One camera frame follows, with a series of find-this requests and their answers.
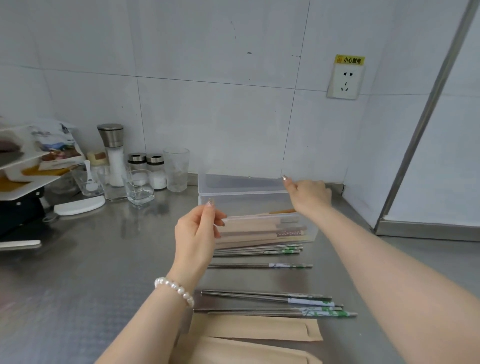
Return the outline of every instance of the white lid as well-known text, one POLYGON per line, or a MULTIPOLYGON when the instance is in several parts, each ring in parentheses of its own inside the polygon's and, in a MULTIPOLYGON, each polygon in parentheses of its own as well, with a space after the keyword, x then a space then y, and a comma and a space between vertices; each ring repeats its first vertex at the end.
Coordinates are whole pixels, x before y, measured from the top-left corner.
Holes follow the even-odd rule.
POLYGON ((198 174, 199 195, 281 194, 287 193, 281 178, 254 178, 198 174))

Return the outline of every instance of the stainless steel countertop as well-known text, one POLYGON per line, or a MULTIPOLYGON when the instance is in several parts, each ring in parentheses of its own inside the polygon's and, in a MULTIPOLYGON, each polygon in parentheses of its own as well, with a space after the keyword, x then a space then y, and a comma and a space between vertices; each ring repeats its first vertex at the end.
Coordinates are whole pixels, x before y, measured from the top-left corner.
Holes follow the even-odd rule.
MULTIPOLYGON (((173 261, 173 228, 197 205, 196 187, 156 192, 141 208, 127 201, 62 218, 36 252, 0 255, 0 363, 92 363, 127 324, 173 261)), ((340 197, 334 206, 366 227, 340 197)), ((222 262, 313 263, 308 270, 211 269, 199 289, 331 295, 356 318, 321 318, 323 342, 252 340, 306 350, 325 364, 403 363, 354 288, 330 242, 318 233, 298 256, 215 258, 222 262)), ((249 301, 195 296, 198 307, 249 301)), ((187 313, 185 325, 188 324, 187 313)))

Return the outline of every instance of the yellow label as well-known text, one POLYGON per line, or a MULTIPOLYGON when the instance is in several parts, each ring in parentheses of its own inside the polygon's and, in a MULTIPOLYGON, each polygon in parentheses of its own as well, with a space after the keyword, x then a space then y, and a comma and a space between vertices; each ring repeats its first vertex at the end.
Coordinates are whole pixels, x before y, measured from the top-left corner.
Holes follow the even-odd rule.
POLYGON ((347 56, 345 54, 337 54, 335 56, 335 63, 341 64, 356 64, 357 66, 363 66, 365 57, 361 56, 347 56))

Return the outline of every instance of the woman's right hand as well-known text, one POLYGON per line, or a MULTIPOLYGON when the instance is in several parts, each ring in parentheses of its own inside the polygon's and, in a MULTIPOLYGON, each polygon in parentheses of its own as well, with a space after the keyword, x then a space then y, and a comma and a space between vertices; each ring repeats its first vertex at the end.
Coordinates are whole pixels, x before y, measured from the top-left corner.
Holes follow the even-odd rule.
POLYGON ((285 175, 282 179, 293 207, 302 215, 311 218, 318 209, 331 206, 332 190, 326 188, 323 181, 293 182, 285 175))

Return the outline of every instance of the clear glass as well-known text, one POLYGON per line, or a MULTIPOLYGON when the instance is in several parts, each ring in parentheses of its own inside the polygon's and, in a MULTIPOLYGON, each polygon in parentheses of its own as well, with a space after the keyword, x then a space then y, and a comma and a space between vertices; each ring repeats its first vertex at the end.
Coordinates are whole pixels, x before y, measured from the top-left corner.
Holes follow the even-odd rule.
POLYGON ((128 200, 134 205, 143 205, 152 201, 154 189, 150 184, 151 172, 149 170, 128 170, 123 176, 123 184, 128 200))
POLYGON ((163 150, 169 191, 181 192, 187 189, 189 157, 190 150, 186 148, 173 147, 163 150))
POLYGON ((94 196, 100 196, 103 194, 103 188, 102 185, 99 184, 98 182, 94 181, 93 183, 96 184, 96 187, 94 190, 91 190, 91 187, 87 189, 87 171, 85 168, 85 164, 77 164, 76 166, 70 167, 70 173, 72 174, 73 178, 75 179, 75 182, 77 182, 78 187, 80 187, 80 191, 82 191, 82 194, 87 197, 94 197, 94 196))
POLYGON ((109 201, 126 198, 127 193, 122 178, 122 174, 125 174, 125 172, 112 175, 111 171, 110 166, 102 166, 102 168, 97 169, 98 181, 105 191, 105 198, 109 201))

